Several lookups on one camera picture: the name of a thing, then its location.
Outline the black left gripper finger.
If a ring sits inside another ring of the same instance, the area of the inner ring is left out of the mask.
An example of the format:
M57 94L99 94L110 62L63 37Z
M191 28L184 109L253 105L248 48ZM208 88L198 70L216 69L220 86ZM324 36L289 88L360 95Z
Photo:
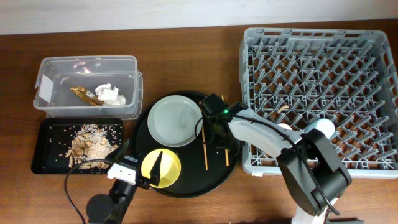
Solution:
M111 154L111 159L113 162L120 162L126 155L126 151L129 148L129 140L127 139L122 145L116 148Z
M151 161L153 162L153 165L149 171L149 175L150 175L149 183L156 187L160 184L160 179L161 179L162 156L163 156L163 152L160 151L157 154L157 157L155 157L155 154L152 154L152 156L150 157Z

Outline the yellow bowl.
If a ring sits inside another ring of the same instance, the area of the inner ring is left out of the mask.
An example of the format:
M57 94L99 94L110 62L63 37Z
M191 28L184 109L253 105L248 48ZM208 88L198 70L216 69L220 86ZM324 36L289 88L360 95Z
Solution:
M158 185L151 184L151 187L166 188L171 186L181 173L181 162L176 153L169 149L155 149L148 153L141 165L141 174L150 179L150 171L153 168L158 155L162 152L160 163L160 182Z

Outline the wooden chopstick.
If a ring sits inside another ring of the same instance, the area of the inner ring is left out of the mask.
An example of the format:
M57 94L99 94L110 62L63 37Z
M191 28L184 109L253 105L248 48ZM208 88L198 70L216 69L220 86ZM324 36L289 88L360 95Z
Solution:
M206 148L206 137L205 137L205 119L203 117L202 117L201 135L202 135L203 153L205 159L205 170L208 171L208 159L207 159L207 148Z
M229 153L227 148L224 149L224 154L225 154L226 166L229 167Z

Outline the grey plate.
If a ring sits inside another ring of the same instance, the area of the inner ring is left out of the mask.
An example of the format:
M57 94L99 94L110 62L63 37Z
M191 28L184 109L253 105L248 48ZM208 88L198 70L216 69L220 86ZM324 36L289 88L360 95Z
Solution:
M149 111L147 127L151 136L168 147L182 147L200 132L202 113L192 99L170 95L157 101Z

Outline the round black tray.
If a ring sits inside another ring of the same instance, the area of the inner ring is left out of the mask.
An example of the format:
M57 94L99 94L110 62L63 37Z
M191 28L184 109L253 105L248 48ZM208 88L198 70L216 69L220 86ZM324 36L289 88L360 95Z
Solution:
M180 92L171 95L186 96L196 102L198 106L201 100L204 100L206 97L204 94L195 92ZM208 159L208 171L206 171L201 130L195 136L195 140L182 147L162 145L151 136L147 127L147 117L150 109L157 101L154 101L145 109L137 120L135 130L131 136L131 155L143 161L146 155L155 149L169 149L178 155L182 169L178 179L171 186L162 189L155 188L155 190L169 197L192 198L207 194L219 187L234 170L241 149L228 149L229 167L227 167L224 149L217 149L210 144L210 127L202 113L202 117L205 119Z

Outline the white napkin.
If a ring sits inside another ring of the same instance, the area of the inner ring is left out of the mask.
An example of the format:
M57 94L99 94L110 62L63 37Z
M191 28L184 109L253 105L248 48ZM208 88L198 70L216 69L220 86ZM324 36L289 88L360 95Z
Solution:
M98 86L95 89L96 96L106 105L120 106L126 104L126 98L119 94L119 89L112 87L110 83Z

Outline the brown snack wrapper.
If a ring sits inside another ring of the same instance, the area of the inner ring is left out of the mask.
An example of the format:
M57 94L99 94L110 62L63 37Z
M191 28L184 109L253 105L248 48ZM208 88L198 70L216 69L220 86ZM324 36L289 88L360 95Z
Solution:
M102 106L105 104L105 102L101 101L94 93L82 86L73 86L70 87L70 90L81 100L92 106Z

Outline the pink cup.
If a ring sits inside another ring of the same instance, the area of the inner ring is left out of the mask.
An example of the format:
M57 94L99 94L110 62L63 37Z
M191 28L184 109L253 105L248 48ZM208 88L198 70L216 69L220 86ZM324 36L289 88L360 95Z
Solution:
M292 128L288 124L285 124L285 123L279 123L279 126L284 129L292 130Z

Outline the blue cup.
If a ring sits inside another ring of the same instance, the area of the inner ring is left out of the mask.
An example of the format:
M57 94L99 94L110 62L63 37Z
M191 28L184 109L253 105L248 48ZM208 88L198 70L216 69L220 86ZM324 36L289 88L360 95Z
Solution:
M332 135L335 133L335 125L332 121L325 118L310 123L303 131L309 133L313 129L321 131L328 139L331 139Z

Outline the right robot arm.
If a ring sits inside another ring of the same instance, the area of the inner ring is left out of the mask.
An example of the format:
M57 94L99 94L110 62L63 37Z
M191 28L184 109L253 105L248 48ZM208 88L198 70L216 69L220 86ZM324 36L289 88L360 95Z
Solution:
M334 203L352 183L329 138L320 130L283 128L247 105L227 105L212 94L200 102L211 130L227 144L251 144L277 160L290 195L297 204L292 223L325 223L339 214Z

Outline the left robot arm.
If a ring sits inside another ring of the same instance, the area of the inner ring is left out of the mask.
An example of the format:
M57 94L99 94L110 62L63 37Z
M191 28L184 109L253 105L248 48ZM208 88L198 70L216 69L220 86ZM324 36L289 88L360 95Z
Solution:
M89 223L121 223L136 190L159 185L163 153L159 153L150 167L150 177L144 177L140 171L142 161L127 155L128 147L129 141L126 141L105 157L111 163L108 178L115 182L109 194L97 194L86 204Z

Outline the food scrap in rack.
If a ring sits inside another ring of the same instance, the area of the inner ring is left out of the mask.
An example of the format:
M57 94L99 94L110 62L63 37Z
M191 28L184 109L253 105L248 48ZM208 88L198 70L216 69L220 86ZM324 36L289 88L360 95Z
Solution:
M283 112L283 110L287 110L289 109L290 106L289 105L282 105L279 109L278 109L278 113L280 114L281 112Z

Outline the grey dishwasher rack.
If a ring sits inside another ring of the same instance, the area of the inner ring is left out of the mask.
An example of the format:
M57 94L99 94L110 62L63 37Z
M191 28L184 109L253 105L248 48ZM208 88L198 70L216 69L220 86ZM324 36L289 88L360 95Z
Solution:
M294 130L329 119L352 177L397 177L397 71L384 32L248 28L239 53L242 101L258 115Z

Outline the food scraps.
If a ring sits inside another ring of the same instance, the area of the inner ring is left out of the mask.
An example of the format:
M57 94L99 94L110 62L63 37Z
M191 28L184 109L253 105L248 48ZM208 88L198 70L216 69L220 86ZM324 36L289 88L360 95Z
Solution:
M77 131L71 141L71 146L66 158L69 158L69 168L85 161L96 159L105 159L119 145L117 144L117 134L115 130L106 126L97 124L84 124ZM88 162L79 167L79 169L106 169L109 165L104 162Z

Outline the clear plastic bin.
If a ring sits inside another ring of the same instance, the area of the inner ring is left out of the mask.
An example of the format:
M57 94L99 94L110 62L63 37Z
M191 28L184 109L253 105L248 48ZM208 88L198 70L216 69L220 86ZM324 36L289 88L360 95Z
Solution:
M81 86L94 93L102 84L119 89L125 105L93 106L71 91ZM48 57L43 59L36 79L34 108L48 118L97 117L137 119L142 111L143 77L132 55Z

